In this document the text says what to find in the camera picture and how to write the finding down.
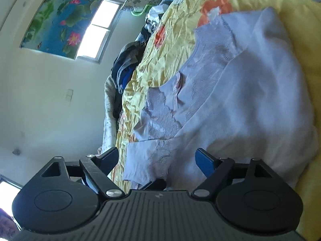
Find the light lavender lace garment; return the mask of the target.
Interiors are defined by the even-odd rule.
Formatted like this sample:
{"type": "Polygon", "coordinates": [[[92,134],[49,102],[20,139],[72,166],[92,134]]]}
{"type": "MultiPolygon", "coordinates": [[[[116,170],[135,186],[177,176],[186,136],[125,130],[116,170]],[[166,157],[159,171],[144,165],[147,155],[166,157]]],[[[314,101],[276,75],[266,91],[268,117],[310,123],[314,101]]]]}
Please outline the light lavender lace garment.
{"type": "Polygon", "coordinates": [[[191,191],[205,180],[195,153],[258,158],[290,186],[316,155],[317,130],[301,66],[274,8],[215,17],[194,31],[180,70],[149,88],[123,178],[164,179],[191,191]]]}

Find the dark folded clothes pile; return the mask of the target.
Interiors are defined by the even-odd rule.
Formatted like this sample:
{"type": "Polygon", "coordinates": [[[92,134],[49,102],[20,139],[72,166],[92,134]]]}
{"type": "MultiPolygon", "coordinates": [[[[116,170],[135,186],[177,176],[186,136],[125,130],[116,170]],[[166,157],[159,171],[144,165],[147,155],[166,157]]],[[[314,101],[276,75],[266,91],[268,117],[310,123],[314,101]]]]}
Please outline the dark folded clothes pile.
{"type": "Polygon", "coordinates": [[[115,86],[113,116],[118,119],[122,110],[122,95],[131,80],[134,70],[140,64],[146,48],[146,42],[134,41],[126,44],[112,67],[112,81],[115,86]]]}

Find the white printed quilt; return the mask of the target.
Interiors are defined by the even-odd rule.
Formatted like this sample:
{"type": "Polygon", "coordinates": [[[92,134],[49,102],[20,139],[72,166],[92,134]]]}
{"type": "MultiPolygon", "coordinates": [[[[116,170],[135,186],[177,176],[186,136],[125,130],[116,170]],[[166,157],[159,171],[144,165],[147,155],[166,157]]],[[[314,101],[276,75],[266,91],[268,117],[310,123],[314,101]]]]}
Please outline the white printed quilt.
{"type": "Polygon", "coordinates": [[[97,150],[99,155],[116,146],[118,119],[122,110],[121,100],[122,96],[116,89],[112,76],[109,75],[105,82],[105,119],[103,122],[102,145],[97,150]]]}

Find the bright window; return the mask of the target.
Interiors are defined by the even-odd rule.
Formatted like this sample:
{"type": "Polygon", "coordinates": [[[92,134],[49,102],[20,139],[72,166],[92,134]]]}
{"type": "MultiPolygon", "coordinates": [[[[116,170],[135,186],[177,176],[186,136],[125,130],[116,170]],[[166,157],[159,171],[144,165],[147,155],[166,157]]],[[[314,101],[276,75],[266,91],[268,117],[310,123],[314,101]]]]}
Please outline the bright window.
{"type": "Polygon", "coordinates": [[[99,62],[120,14],[121,4],[103,0],[98,7],[77,51],[77,58],[99,62]]]}

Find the black white patterned cloth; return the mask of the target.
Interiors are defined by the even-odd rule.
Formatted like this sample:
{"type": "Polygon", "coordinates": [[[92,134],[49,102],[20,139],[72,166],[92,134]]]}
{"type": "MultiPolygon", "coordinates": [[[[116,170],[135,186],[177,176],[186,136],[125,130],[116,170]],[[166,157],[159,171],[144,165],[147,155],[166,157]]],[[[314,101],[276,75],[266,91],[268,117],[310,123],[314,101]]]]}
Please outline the black white patterned cloth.
{"type": "Polygon", "coordinates": [[[140,42],[148,41],[150,36],[154,33],[157,26],[159,25],[162,16],[168,9],[167,4],[161,4],[153,6],[147,15],[145,16],[145,25],[140,31],[140,35],[138,37],[138,40],[140,42]]]}

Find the yellow floral quilt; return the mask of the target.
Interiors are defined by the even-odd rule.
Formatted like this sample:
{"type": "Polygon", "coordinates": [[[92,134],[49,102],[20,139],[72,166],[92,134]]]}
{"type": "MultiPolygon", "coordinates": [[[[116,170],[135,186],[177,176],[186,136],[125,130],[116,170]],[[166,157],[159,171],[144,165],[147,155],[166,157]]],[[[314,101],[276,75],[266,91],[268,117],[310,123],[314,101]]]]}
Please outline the yellow floral quilt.
{"type": "Polygon", "coordinates": [[[269,7],[275,9],[287,32],[313,107],[318,149],[292,187],[304,204],[298,232],[306,240],[320,240],[320,0],[173,1],[148,41],[143,60],[125,88],[123,115],[116,140],[120,160],[113,170],[112,179],[124,190],[134,188],[123,178],[126,147],[135,141],[133,128],[140,120],[147,91],[171,79],[188,60],[196,44],[195,29],[220,15],[269,7]]]}

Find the grey patterned hanging cloth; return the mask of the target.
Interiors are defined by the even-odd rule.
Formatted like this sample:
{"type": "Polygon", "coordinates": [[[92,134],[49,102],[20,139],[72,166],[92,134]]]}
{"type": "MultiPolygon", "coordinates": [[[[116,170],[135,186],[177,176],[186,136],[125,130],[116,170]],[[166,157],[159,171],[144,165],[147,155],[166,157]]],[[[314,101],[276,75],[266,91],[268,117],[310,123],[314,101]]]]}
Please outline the grey patterned hanging cloth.
{"type": "Polygon", "coordinates": [[[147,5],[154,6],[160,2],[161,0],[125,0],[120,10],[141,12],[147,5]]]}

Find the wall light switch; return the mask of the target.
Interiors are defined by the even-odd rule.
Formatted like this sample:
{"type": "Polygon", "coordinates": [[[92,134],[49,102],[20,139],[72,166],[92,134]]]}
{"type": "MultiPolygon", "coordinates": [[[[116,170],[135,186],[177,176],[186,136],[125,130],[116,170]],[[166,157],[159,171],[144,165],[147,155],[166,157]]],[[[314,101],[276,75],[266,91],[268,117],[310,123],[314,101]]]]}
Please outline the wall light switch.
{"type": "Polygon", "coordinates": [[[65,95],[65,100],[68,102],[72,101],[72,97],[73,97],[73,90],[72,89],[67,89],[66,91],[66,95],[65,95]]]}

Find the lotus flower wall poster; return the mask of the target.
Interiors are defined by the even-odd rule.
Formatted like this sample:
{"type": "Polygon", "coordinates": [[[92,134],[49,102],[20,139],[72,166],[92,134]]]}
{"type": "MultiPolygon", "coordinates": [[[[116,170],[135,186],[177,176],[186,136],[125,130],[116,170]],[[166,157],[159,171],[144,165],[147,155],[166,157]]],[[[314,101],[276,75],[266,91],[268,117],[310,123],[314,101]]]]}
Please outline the lotus flower wall poster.
{"type": "Polygon", "coordinates": [[[44,0],[21,48],[75,59],[84,34],[103,0],[44,0]]]}

